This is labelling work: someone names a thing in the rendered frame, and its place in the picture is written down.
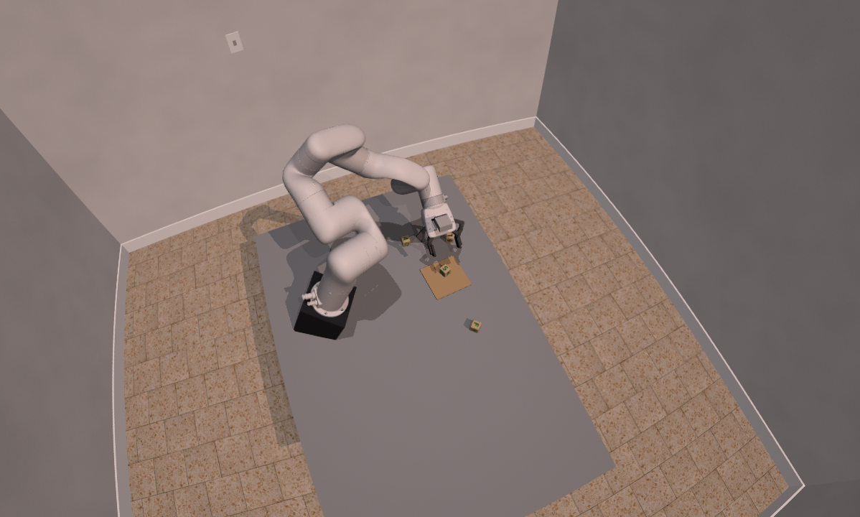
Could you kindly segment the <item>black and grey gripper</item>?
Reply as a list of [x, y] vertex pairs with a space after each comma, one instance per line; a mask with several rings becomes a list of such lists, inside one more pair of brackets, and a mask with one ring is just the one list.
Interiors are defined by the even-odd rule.
[[[432, 219], [439, 215], [446, 215], [446, 213], [447, 215], [449, 215], [449, 218], [453, 223], [452, 229], [450, 229], [449, 231], [439, 232], [439, 229], [436, 225], [434, 225], [434, 220]], [[416, 237], [421, 240], [422, 243], [428, 246], [429, 253], [432, 256], [436, 256], [436, 252], [434, 252], [434, 245], [432, 245], [433, 239], [438, 238], [445, 233], [455, 233], [455, 242], [457, 248], [462, 248], [462, 239], [460, 238], [460, 236], [462, 235], [465, 222], [463, 220], [454, 219], [455, 218], [453, 218], [453, 215], [451, 215], [449, 204], [447, 204], [446, 202], [436, 204], [428, 208], [423, 208], [423, 210], [421, 210], [421, 222], [423, 223], [423, 229], [421, 229], [421, 231], [417, 233]], [[457, 230], [455, 223], [459, 224]], [[427, 240], [421, 237], [423, 233], [426, 233]]]

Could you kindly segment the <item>tan square mat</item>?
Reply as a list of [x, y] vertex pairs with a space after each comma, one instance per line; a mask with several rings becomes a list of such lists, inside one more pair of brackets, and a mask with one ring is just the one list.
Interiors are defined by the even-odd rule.
[[[439, 273], [440, 268], [446, 263], [451, 268], [451, 273], [444, 277]], [[457, 292], [463, 288], [472, 285], [472, 282], [467, 278], [462, 267], [457, 263], [455, 256], [449, 256], [443, 261], [433, 263], [428, 267], [420, 269], [421, 275], [424, 276], [430, 289], [432, 290], [436, 300], [439, 300], [452, 292]]]

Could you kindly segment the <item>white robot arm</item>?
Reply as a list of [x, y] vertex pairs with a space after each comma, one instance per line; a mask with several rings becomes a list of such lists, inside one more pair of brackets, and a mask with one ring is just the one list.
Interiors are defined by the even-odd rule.
[[388, 254], [386, 238], [358, 197], [347, 195], [331, 202], [324, 187], [313, 180], [327, 162], [365, 179], [392, 179], [391, 189], [398, 195], [419, 191], [423, 208], [447, 199], [447, 195], [442, 194], [434, 166], [422, 167], [403, 157], [380, 154], [365, 148], [364, 143], [364, 132], [352, 124], [313, 132], [288, 161], [282, 174], [285, 188], [320, 243], [331, 244], [347, 233], [357, 232], [329, 252], [321, 284], [317, 282], [313, 286], [317, 289], [302, 294], [303, 300], [311, 299], [308, 307], [311, 305], [325, 317], [344, 313], [348, 295], [357, 283], [355, 278]]

